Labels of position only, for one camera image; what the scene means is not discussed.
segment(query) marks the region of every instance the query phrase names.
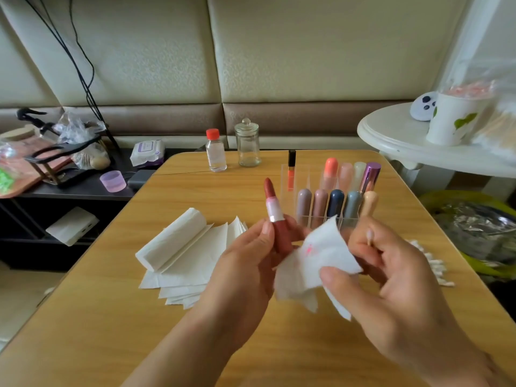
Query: purple container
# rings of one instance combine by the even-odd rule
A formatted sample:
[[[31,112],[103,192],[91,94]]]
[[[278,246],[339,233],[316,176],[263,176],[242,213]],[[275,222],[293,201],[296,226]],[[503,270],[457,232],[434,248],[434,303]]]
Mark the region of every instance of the purple container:
[[[100,176],[100,181],[110,193],[116,193],[117,191],[125,189],[127,186],[122,173],[117,170],[102,174]]]

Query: right hand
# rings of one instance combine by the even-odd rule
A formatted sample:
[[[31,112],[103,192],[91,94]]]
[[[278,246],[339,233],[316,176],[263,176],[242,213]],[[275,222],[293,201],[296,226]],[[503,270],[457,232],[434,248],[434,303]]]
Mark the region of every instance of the right hand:
[[[360,219],[348,247],[380,283],[379,296],[334,267],[321,268],[320,277],[378,351],[431,385],[477,385],[471,378],[483,379],[486,356],[457,324],[421,251],[370,217]]]

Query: beige leather sofa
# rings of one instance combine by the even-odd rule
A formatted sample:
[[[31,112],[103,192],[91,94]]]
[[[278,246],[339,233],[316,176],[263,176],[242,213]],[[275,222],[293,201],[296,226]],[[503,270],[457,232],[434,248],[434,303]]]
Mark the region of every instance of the beige leather sofa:
[[[197,147],[216,127],[235,146],[234,125],[249,117],[264,148],[358,148],[362,117],[432,87],[467,1],[74,0],[73,12],[121,143]],[[68,0],[45,2],[88,80]],[[36,14],[23,0],[0,8],[0,131],[21,126],[25,106],[92,119]]]

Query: fingernail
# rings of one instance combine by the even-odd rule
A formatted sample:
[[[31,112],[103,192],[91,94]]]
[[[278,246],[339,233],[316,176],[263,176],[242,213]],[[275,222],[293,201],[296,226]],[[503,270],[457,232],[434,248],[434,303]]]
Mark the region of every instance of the fingernail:
[[[273,224],[270,221],[266,221],[261,228],[261,233],[267,235],[273,228]]]
[[[330,285],[335,278],[335,268],[331,266],[321,267],[319,269],[319,277],[321,277],[321,281],[325,285]]]

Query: panda figurine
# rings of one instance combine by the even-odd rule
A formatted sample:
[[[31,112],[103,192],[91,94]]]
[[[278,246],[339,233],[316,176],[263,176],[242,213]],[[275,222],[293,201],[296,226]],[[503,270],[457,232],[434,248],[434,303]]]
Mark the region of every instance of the panda figurine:
[[[410,106],[410,116],[416,121],[430,121],[435,110],[437,92],[427,92],[418,97]]]

